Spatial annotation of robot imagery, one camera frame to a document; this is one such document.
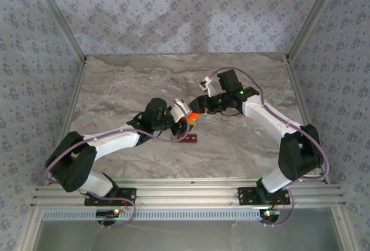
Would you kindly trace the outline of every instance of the aluminum rail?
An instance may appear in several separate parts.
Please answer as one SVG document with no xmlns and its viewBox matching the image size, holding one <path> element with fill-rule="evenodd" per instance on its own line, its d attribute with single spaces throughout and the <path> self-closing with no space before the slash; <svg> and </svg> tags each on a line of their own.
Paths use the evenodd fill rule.
<svg viewBox="0 0 370 251">
<path fill-rule="evenodd" d="M 140 209 L 268 208 L 265 205 L 239 205 L 237 188 L 254 187 L 255 179 L 138 179 L 121 180 L 117 184 L 137 189 L 135 203 Z M 342 190 L 337 184 L 303 181 L 292 185 L 291 191 L 297 208 L 345 206 Z M 61 186 L 56 185 L 37 187 L 31 206 L 39 209 L 86 208 L 84 195 L 79 192 L 66 193 Z"/>
</svg>

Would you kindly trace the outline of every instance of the blue floral wallpaper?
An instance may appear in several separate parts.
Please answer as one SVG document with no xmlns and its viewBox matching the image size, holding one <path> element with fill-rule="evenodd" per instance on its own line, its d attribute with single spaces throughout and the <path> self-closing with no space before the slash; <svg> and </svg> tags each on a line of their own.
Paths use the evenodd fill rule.
<svg viewBox="0 0 370 251">
<path fill-rule="evenodd" d="M 370 250 L 370 0 L 330 0 L 295 61 L 310 115 Z"/>
<path fill-rule="evenodd" d="M 0 0 L 0 250 L 15 250 L 82 63 L 42 0 Z"/>
<path fill-rule="evenodd" d="M 287 53 L 314 0 L 57 0 L 86 55 Z"/>
</svg>

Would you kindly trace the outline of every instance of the small red object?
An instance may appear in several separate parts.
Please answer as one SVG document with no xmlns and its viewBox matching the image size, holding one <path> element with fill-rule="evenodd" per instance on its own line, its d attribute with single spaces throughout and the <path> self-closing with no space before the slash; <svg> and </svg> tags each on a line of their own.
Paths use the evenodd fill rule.
<svg viewBox="0 0 370 251">
<path fill-rule="evenodd" d="M 180 139 L 183 135 L 179 134 L 177 139 Z M 198 142 L 198 135 L 196 134 L 188 134 L 183 140 L 179 141 L 178 143 L 197 143 Z"/>
</svg>

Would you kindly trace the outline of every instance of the glass panel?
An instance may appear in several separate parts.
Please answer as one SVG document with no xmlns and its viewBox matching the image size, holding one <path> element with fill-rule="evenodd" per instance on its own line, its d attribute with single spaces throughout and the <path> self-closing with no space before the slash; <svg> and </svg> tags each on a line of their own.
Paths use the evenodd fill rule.
<svg viewBox="0 0 370 251">
<path fill-rule="evenodd" d="M 107 230 L 91 221 L 46 221 L 34 250 L 338 251 L 342 247 L 330 209 L 297 209 L 288 223 L 275 228 L 259 222 L 152 221 Z"/>
</svg>

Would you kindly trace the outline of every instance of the metal bracket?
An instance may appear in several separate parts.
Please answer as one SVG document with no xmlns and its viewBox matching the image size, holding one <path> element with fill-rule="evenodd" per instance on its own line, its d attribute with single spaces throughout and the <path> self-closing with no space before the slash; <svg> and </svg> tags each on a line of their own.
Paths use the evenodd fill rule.
<svg viewBox="0 0 370 251">
<path fill-rule="evenodd" d="M 117 190 L 117 196 L 116 198 L 126 198 L 135 203 L 136 200 L 136 188 L 119 188 Z M 85 206 L 131 206 L 129 202 L 122 202 L 120 200 L 118 201 L 108 201 L 108 200 L 101 200 L 98 198 L 95 198 L 94 196 L 90 195 L 89 193 L 86 194 L 85 197 Z"/>
<path fill-rule="evenodd" d="M 265 202 L 257 194 L 256 187 L 238 187 L 238 198 L 240 206 L 248 205 L 290 205 L 290 196 L 287 190 L 278 190 L 273 193 Z"/>
</svg>

